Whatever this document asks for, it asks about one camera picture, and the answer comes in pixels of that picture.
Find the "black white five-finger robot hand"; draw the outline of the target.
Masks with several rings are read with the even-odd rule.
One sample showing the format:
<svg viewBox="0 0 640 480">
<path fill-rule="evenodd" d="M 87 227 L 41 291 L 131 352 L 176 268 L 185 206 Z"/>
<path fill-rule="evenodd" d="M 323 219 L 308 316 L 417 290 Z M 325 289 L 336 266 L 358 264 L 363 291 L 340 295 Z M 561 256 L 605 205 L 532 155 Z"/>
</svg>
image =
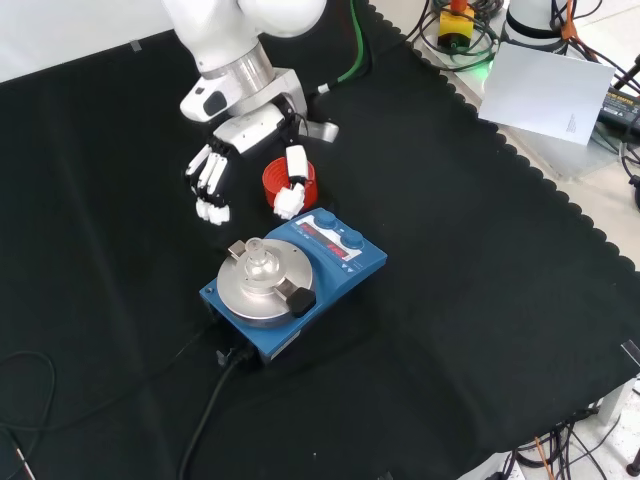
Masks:
<svg viewBox="0 0 640 480">
<path fill-rule="evenodd" d="M 299 126 L 306 119 L 290 106 L 268 103 L 248 114 L 221 124 L 189 162 L 184 178 L 196 196 L 199 218 L 220 226 L 230 220 L 231 210 L 224 198 L 234 155 L 251 153 L 267 141 L 282 138 L 285 143 L 287 183 L 276 191 L 274 213 L 290 220 L 300 213 L 306 197 L 309 162 L 299 141 Z"/>
</svg>

